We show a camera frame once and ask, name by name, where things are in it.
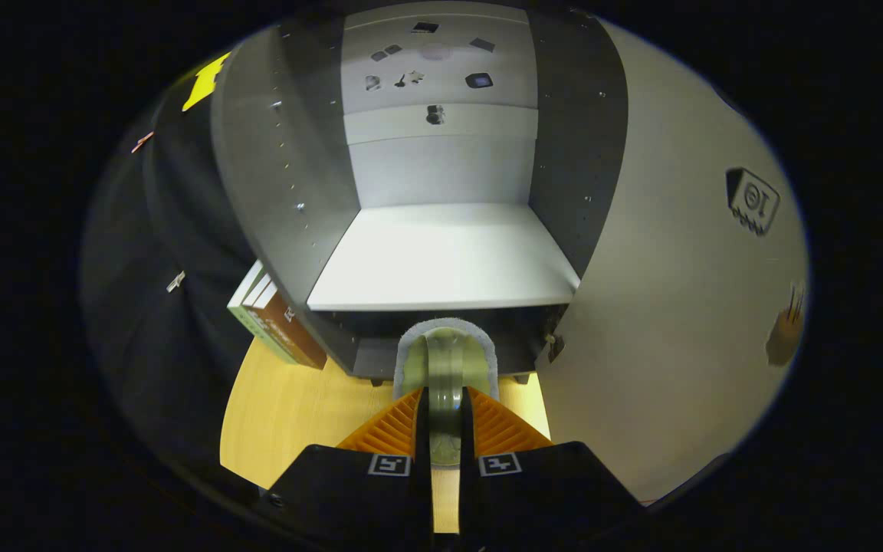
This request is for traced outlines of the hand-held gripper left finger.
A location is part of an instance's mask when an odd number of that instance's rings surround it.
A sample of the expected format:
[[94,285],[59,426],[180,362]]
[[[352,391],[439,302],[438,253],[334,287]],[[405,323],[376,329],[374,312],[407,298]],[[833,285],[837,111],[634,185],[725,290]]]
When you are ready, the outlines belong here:
[[261,498],[263,518],[319,551],[432,545],[426,388],[396,399],[337,446],[310,445]]

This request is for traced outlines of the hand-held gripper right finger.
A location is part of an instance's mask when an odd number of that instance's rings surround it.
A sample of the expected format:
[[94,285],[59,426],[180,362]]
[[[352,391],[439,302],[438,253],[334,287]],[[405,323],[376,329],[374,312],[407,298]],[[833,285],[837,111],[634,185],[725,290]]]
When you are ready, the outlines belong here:
[[458,523],[466,549],[596,549],[623,541],[645,507],[578,441],[555,444],[466,386]]

